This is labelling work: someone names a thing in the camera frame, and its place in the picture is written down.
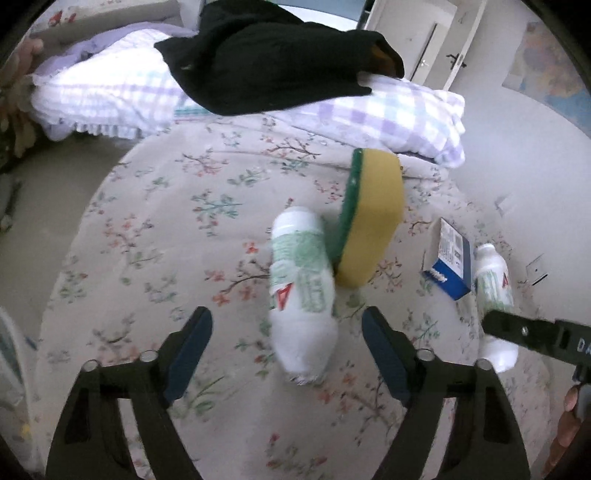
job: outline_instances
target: floral tablecloth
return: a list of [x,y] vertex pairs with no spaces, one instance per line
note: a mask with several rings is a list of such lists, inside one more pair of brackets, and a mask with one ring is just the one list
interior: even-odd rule
[[[416,347],[472,364],[475,300],[454,302],[421,277],[427,229],[444,216],[475,244],[496,243],[510,268],[512,250],[445,169],[401,155],[404,224],[369,284],[338,292],[340,338],[325,382],[287,384],[269,345],[270,228],[286,206],[304,205],[322,215],[330,238],[352,151],[346,141],[250,115],[176,125],[123,158],[88,207],[43,318],[34,431],[45,461],[85,361],[117,364],[158,348],[204,305],[213,336],[170,409],[204,478],[371,478],[404,409],[363,341],[365,306],[378,306]],[[527,292],[515,288],[517,273],[513,280],[527,314]],[[501,380],[533,461],[549,434],[548,372],[539,356],[521,351]],[[453,406],[445,405],[425,478],[439,468]],[[125,409],[124,421],[136,467],[152,478]]]

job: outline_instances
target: bottle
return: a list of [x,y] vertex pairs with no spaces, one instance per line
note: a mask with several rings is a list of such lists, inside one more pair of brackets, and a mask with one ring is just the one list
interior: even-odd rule
[[307,208],[290,207],[275,219],[271,238],[271,345],[290,381],[317,383],[339,336],[322,221]]
[[[494,245],[484,244],[474,251],[476,278],[476,307],[480,321],[491,310],[513,313],[513,293],[509,283],[507,263]],[[499,374],[515,366],[519,347],[490,335],[480,339],[478,357],[486,358]]]

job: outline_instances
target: floor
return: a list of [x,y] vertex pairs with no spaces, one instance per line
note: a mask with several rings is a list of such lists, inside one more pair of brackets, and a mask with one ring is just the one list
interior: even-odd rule
[[132,145],[73,135],[14,171],[22,188],[14,225],[0,235],[0,305],[31,339],[90,198]]

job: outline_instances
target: sponge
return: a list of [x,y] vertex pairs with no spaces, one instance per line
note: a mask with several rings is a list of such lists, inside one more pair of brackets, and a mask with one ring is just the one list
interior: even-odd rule
[[338,285],[365,285],[404,214],[400,160],[392,153],[358,148],[353,153],[345,201],[339,217],[335,259]]

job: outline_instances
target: small cardboard box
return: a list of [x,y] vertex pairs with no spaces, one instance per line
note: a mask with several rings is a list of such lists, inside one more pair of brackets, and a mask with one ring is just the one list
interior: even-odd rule
[[470,242],[443,218],[433,222],[430,233],[431,244],[423,255],[422,273],[451,298],[459,300],[472,287]]

